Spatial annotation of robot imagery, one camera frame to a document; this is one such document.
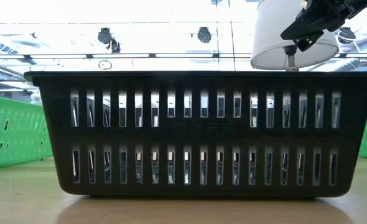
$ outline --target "table surface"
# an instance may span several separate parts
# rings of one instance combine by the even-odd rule
[[[315,200],[105,199],[69,195],[53,159],[0,168],[0,223],[367,223],[367,159],[352,188]]]

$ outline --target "robotic arm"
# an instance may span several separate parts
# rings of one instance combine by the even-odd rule
[[[293,40],[301,51],[308,50],[327,29],[333,32],[340,28],[346,19],[352,19],[367,7],[367,0],[305,0],[295,21],[282,32],[284,40]]]

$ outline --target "black plastic basket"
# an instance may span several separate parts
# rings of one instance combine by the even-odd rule
[[[361,72],[25,77],[40,87],[71,194],[343,195],[367,117]]]

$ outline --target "wooden table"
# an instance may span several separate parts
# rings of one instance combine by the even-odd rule
[[[367,223],[367,159],[339,198],[282,200],[102,199],[69,195],[52,159],[0,168],[0,223]]]

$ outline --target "lamp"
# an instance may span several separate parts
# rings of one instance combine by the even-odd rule
[[[292,40],[281,38],[282,31],[295,21],[306,4],[304,0],[260,0],[251,59],[253,68],[298,70],[324,62],[338,53],[334,33],[327,30],[305,52],[297,50]]]

